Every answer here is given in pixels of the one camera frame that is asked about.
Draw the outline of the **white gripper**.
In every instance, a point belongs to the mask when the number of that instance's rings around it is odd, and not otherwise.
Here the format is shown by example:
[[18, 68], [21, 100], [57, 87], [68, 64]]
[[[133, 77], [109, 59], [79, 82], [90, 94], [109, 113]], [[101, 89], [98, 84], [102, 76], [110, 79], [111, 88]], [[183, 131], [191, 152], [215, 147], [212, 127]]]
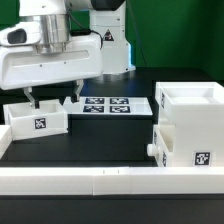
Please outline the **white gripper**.
[[24, 88], [30, 106], [39, 108], [32, 96], [34, 86], [75, 81], [71, 102], [78, 102], [87, 79], [103, 73], [101, 39], [97, 34], [73, 36], [60, 53], [40, 54], [38, 24], [17, 24], [0, 31], [0, 88]]

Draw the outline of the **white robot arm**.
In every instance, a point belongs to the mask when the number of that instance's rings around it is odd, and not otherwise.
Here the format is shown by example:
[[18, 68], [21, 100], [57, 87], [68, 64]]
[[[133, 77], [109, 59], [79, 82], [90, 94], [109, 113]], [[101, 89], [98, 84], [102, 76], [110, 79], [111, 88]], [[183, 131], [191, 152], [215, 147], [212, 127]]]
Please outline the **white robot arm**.
[[0, 89], [83, 81], [133, 71], [126, 0], [19, 0], [20, 22], [0, 31]]

